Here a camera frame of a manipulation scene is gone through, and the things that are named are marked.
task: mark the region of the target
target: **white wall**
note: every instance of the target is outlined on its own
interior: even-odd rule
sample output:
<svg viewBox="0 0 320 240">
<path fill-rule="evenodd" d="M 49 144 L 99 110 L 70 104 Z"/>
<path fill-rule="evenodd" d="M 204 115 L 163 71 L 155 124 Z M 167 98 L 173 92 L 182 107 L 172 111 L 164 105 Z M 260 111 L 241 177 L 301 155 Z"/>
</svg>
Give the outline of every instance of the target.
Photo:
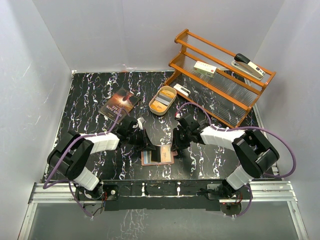
<svg viewBox="0 0 320 240">
<path fill-rule="evenodd" d="M 71 71 L 31 0 L 0 7 L 0 239 L 17 239 L 51 151 Z"/>
<path fill-rule="evenodd" d="M 318 0 L 286 0 L 254 59 L 277 72 L 257 103 L 265 128 L 283 136 L 296 154 L 296 171 L 288 179 L 311 240 L 320 235 L 319 26 Z M 290 156 L 274 145 L 280 171 L 287 173 Z"/>
<path fill-rule="evenodd" d="M 167 70 L 185 28 L 253 58 L 283 0 L 33 0 L 78 72 Z"/>
</svg>

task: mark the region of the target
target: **wooden shelf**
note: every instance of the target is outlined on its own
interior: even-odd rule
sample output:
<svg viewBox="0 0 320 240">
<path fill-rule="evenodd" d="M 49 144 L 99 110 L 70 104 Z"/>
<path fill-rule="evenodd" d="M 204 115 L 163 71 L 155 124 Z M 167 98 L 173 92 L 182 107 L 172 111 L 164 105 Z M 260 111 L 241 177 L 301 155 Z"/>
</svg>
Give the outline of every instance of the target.
<svg viewBox="0 0 320 240">
<path fill-rule="evenodd" d="M 235 53 L 189 32 L 188 29 L 182 31 L 174 41 L 181 44 L 181 51 L 169 63 L 169 66 L 174 68 L 175 72 L 168 78 L 165 85 L 178 83 L 176 78 L 182 73 L 194 81 L 189 83 L 189 88 L 192 88 L 194 84 L 200 84 L 205 87 L 205 89 L 211 91 L 210 95 L 214 93 L 214 99 L 219 106 L 213 110 L 206 109 L 206 111 L 231 128 L 240 125 L 276 74 L 259 66 L 266 74 L 262 81 L 255 79 L 231 65 L 231 61 L 236 55 Z M 194 71 L 193 66 L 196 61 L 208 64 L 215 63 L 218 69 L 214 76 L 207 77 Z M 234 75 L 219 69 L 219 67 L 243 78 L 237 79 Z M 188 101 L 194 102 L 192 96 L 188 98 L 180 92 L 179 94 Z"/>
</svg>

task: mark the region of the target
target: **book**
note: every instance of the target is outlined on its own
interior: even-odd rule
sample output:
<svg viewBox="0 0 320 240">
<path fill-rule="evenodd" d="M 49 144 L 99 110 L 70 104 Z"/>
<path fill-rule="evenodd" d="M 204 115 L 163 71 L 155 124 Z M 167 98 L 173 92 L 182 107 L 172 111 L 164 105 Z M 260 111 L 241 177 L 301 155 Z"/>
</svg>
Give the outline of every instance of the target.
<svg viewBox="0 0 320 240">
<path fill-rule="evenodd" d="M 141 98 L 122 87 L 99 109 L 99 113 L 115 121 L 121 108 L 124 108 L 129 113 L 140 100 Z M 117 124 L 125 116 L 125 111 L 121 111 Z"/>
<path fill-rule="evenodd" d="M 173 164 L 174 156 L 177 154 L 177 152 L 171 151 L 171 144 L 155 145 L 155 150 L 141 151 L 141 165 Z"/>
</svg>

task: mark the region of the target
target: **black marble surface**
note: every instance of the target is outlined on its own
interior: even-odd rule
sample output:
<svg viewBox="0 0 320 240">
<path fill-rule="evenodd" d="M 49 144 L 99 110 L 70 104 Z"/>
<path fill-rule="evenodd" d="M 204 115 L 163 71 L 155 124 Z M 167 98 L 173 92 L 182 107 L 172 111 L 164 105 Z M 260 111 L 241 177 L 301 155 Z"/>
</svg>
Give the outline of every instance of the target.
<svg viewBox="0 0 320 240">
<path fill-rule="evenodd" d="M 77 73 L 73 76 L 70 92 L 63 112 L 57 141 L 64 133 L 73 129 L 79 133 L 99 133 L 106 131 L 111 120 L 106 120 L 98 111 L 99 108 L 121 87 L 130 90 L 141 98 L 141 101 L 129 113 L 134 118 L 143 117 L 144 127 L 154 145 L 170 144 L 173 128 L 177 126 L 174 120 L 179 106 L 186 102 L 180 96 L 163 116 L 150 112 L 149 102 L 163 86 L 165 80 L 173 72 L 120 72 L 120 73 Z M 214 99 L 202 98 L 198 93 L 198 103 L 208 104 Z M 204 123 L 204 113 L 191 105 L 182 110 L 191 113 L 196 120 Z M 212 118 L 212 122 L 224 127 Z M 241 126 L 257 126 L 257 120 L 251 111 Z M 187 179 L 224 179 L 237 166 L 236 154 L 223 147 L 192 143 L 189 149 L 179 153 L 174 164 L 142 166 L 141 153 L 130 146 L 123 146 L 116 151 L 103 151 L 90 156 L 86 166 L 97 177 L 103 180 L 187 180 Z M 51 167 L 45 172 L 45 180 Z M 62 179 L 56 173 L 53 180 Z"/>
</svg>

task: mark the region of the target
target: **stapler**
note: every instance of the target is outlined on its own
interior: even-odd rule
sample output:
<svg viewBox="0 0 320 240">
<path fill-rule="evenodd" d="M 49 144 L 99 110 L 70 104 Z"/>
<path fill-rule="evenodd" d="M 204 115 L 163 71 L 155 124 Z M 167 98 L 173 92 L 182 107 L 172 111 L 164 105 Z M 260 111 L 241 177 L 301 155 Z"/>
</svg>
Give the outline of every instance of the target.
<svg viewBox="0 0 320 240">
<path fill-rule="evenodd" d="M 265 75 L 265 72 L 260 67 L 255 65 L 249 58 L 241 53 L 235 55 L 234 61 L 231 62 L 231 65 L 258 80 L 261 80 Z"/>
<path fill-rule="evenodd" d="M 181 86 L 180 84 L 176 84 L 173 86 L 174 89 L 178 90 L 180 93 L 182 93 L 183 95 L 185 95 L 186 97 L 189 97 L 189 95 L 191 94 L 191 91 L 186 89 L 185 87 Z"/>
</svg>

